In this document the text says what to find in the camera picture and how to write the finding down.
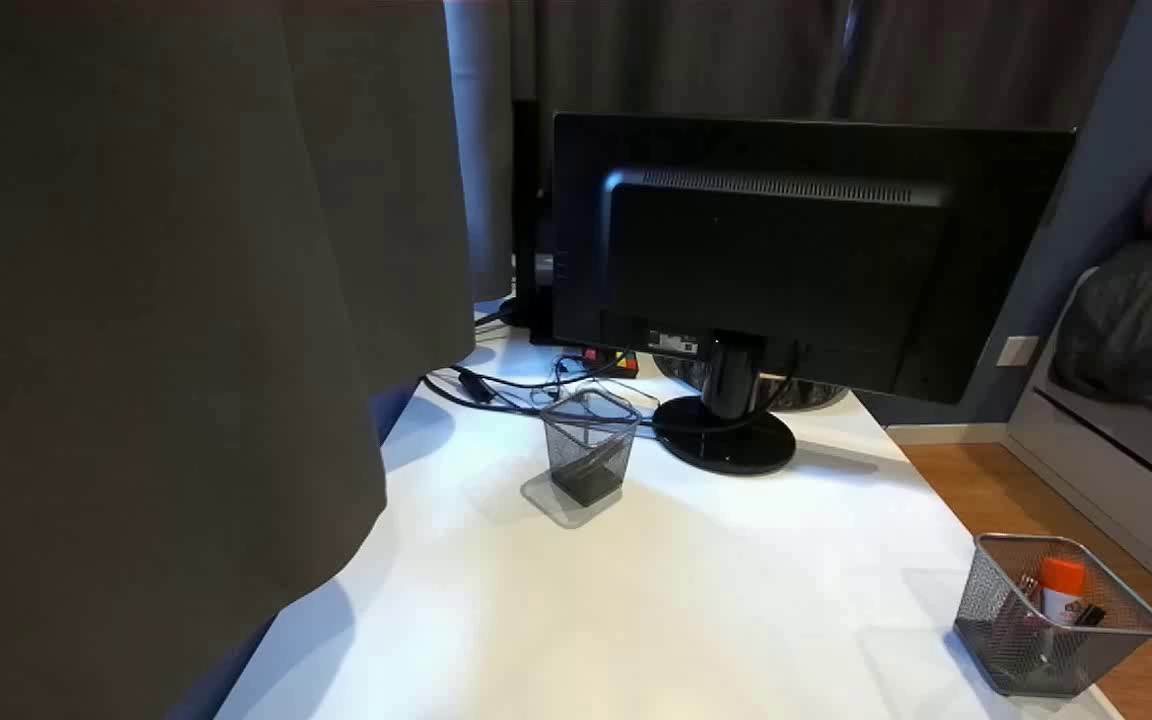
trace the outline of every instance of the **monitor stand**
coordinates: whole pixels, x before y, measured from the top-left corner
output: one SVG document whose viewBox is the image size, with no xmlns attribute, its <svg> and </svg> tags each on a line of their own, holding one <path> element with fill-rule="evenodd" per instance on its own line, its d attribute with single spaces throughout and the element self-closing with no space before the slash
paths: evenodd
<svg viewBox="0 0 1152 720">
<path fill-rule="evenodd" d="M 746 414 L 722 419 L 702 410 L 701 396 L 659 406 L 652 429 L 674 462 L 719 478 L 765 478 L 784 468 L 797 451 L 791 434 L 776 418 Z"/>
<path fill-rule="evenodd" d="M 702 396 L 657 410 L 657 439 L 684 463 L 765 478 L 791 462 L 791 434 L 761 399 L 765 341 L 722 333 L 708 348 Z"/>
</svg>

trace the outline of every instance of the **orange object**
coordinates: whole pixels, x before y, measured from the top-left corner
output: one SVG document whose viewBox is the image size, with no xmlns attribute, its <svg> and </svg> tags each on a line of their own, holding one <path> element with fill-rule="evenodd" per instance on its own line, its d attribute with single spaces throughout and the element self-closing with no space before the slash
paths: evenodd
<svg viewBox="0 0 1152 720">
<path fill-rule="evenodd" d="M 1041 584 L 1045 584 L 1047 593 L 1085 597 L 1085 587 L 1089 587 L 1089 566 L 1085 566 L 1085 561 L 1072 561 L 1072 555 L 1045 555 Z"/>
<path fill-rule="evenodd" d="M 1041 584 L 1045 584 L 1045 612 L 1058 625 L 1072 625 L 1074 612 L 1085 610 L 1089 566 L 1072 555 L 1045 555 Z"/>
</svg>

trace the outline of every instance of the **monitor back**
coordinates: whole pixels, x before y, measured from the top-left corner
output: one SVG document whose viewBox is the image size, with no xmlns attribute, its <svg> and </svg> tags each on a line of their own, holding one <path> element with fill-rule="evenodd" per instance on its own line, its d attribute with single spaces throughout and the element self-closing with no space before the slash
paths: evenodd
<svg viewBox="0 0 1152 720">
<path fill-rule="evenodd" d="M 1072 133 L 557 119 L 557 341 L 954 399 Z"/>
</svg>

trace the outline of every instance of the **bed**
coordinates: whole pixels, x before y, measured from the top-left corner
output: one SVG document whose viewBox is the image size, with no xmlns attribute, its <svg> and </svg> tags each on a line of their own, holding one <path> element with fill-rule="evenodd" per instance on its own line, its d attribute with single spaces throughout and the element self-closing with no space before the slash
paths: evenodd
<svg viewBox="0 0 1152 720">
<path fill-rule="evenodd" d="M 1152 239 L 1074 285 L 1009 439 L 1152 568 Z"/>
</svg>

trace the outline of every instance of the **wooden floor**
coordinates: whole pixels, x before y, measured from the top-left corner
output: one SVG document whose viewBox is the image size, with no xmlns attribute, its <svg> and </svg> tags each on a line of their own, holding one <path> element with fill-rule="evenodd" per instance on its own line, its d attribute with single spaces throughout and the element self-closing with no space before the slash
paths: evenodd
<svg viewBox="0 0 1152 720">
<path fill-rule="evenodd" d="M 1152 603 L 1152 576 L 1004 445 L 905 445 L 905 457 L 972 533 L 1058 533 L 1085 539 Z M 1128 720 L 1152 720 L 1152 639 L 1098 688 Z"/>
</svg>

